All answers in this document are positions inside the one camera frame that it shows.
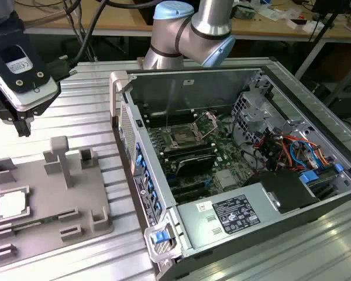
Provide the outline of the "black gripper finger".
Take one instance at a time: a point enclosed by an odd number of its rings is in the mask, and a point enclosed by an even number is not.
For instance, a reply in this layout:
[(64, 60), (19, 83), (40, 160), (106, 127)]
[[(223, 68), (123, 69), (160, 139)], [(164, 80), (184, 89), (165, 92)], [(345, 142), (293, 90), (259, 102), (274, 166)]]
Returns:
[(31, 110), (20, 112), (0, 92), (0, 119), (7, 125), (13, 125), (18, 137), (30, 136), (30, 123), (27, 119), (32, 118)]

